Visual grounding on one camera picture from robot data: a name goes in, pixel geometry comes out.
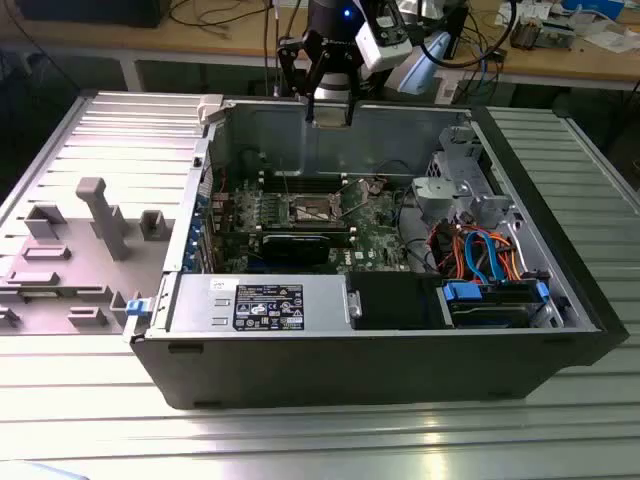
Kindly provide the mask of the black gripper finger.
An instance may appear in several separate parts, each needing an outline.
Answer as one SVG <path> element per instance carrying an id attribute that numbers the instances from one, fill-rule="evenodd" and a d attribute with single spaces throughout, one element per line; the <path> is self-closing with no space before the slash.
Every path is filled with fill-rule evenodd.
<path id="1" fill-rule="evenodd" d="M 349 63 L 345 69 L 349 81 L 349 100 L 347 112 L 345 114 L 345 125 L 351 126 L 355 107 L 360 99 L 360 77 L 359 68 L 355 64 Z"/>
<path id="2" fill-rule="evenodd" d="M 295 61 L 303 51 L 311 62 L 305 75 L 298 72 Z M 281 70 L 289 90 L 306 99 L 307 123 L 314 120 L 315 92 L 328 72 L 328 39 L 314 30 L 301 39 L 282 38 L 277 49 Z"/>

